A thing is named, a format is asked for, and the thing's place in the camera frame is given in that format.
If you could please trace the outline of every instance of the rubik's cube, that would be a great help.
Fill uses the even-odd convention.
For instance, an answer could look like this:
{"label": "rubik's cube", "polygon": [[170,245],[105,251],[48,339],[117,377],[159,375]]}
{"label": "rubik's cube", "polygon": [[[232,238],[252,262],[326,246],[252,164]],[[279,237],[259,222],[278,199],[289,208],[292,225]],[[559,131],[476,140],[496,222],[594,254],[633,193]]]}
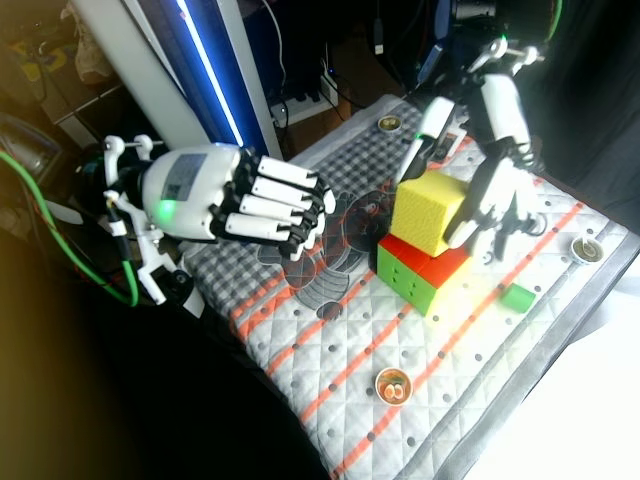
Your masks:
{"label": "rubik's cube", "polygon": [[424,315],[469,265],[464,248],[449,249],[442,239],[465,192],[466,183],[431,171],[401,183],[391,233],[378,244],[378,276]]}

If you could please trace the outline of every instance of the green cable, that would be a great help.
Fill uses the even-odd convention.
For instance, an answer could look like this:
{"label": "green cable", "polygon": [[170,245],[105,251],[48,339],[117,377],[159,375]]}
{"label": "green cable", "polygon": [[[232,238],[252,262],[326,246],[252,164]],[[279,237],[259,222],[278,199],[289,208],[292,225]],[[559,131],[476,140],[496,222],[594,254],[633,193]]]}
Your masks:
{"label": "green cable", "polygon": [[558,24],[560,23],[560,17],[562,16],[562,0],[556,0],[556,11],[553,15],[553,21],[551,23],[551,29],[549,30],[549,36],[547,36],[547,42],[553,38],[556,34]]}
{"label": "green cable", "polygon": [[102,277],[100,277],[100,275],[95,273],[90,267],[85,265],[85,263],[76,256],[73,250],[71,250],[71,248],[69,247],[69,244],[67,244],[67,242],[62,237],[62,235],[60,235],[60,232],[58,232],[58,229],[55,226],[55,222],[53,220],[53,217],[51,216],[51,213],[49,212],[49,208],[47,207],[45,199],[42,196],[42,193],[40,192],[40,188],[36,184],[33,177],[29,174],[29,172],[27,172],[27,170],[25,170],[25,168],[22,165],[20,165],[16,160],[13,159],[13,157],[11,157],[5,152],[0,151],[0,158],[4,160],[13,170],[17,172],[18,175],[20,175],[20,177],[22,178],[22,180],[24,180],[27,187],[29,187],[29,190],[33,194],[33,198],[36,200],[36,203],[38,204],[38,208],[40,208],[40,211],[42,212],[42,216],[47,221],[47,226],[51,231],[51,235],[53,235],[53,238],[55,238],[56,242],[58,242],[58,245],[60,245],[60,248],[64,251],[67,257],[69,257],[69,259],[75,265],[77,265],[77,267],[87,277],[89,277],[95,283],[97,283],[102,288],[104,288],[117,300],[121,301],[124,304],[128,304],[131,307],[135,307],[138,304],[138,283],[136,282],[136,277],[133,272],[133,267],[131,266],[131,262],[129,262],[128,260],[123,260],[122,262],[124,273],[127,278],[127,283],[129,284],[129,290],[131,291],[131,298],[127,298],[126,296],[118,292],[115,288],[111,287],[105,280],[102,279]]}

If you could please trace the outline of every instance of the power strip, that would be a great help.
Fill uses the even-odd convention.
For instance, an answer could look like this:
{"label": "power strip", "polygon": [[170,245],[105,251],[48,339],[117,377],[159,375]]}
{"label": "power strip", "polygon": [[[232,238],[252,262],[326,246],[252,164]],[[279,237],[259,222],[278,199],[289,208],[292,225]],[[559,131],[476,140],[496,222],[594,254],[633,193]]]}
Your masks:
{"label": "power strip", "polygon": [[[285,103],[289,109],[289,125],[293,125],[294,123],[301,122],[302,120],[337,107],[339,101],[338,93],[336,91],[337,88],[338,86],[333,79],[329,77],[329,74],[326,74],[320,77],[320,89],[330,100],[331,104],[327,102],[322,95],[320,95],[320,100],[317,102],[314,102],[309,96],[307,96],[307,98],[302,102],[299,102],[295,98],[286,100]],[[281,103],[276,103],[270,106],[269,110],[271,110],[271,116],[274,119],[275,125],[284,127],[287,120],[284,106]]]}

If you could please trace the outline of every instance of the yellow cube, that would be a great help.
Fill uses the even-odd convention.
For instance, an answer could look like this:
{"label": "yellow cube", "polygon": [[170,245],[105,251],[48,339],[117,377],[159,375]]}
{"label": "yellow cube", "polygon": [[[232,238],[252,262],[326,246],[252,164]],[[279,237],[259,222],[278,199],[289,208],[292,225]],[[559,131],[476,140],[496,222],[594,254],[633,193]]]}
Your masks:
{"label": "yellow cube", "polygon": [[467,184],[448,175],[427,171],[398,185],[391,233],[432,257],[449,246],[442,239],[464,200]]}

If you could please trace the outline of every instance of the white cable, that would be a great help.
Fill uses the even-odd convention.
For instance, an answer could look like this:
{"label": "white cable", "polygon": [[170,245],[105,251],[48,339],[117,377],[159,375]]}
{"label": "white cable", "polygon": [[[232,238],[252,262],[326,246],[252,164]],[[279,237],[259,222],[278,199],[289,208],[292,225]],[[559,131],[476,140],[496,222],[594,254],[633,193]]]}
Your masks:
{"label": "white cable", "polygon": [[280,89],[283,89],[284,84],[287,81],[287,71],[284,68],[284,63],[282,63],[282,35],[280,35],[280,26],[278,25],[278,20],[276,20],[276,16],[273,14],[273,10],[271,10],[271,7],[269,6],[269,3],[267,2],[267,0],[262,0],[262,3],[264,3],[264,6],[269,11],[271,18],[273,19],[273,25],[276,27],[276,32],[278,33],[278,43],[280,45],[280,51],[279,51],[278,57],[280,60],[280,68],[282,69],[282,84],[280,85]]}

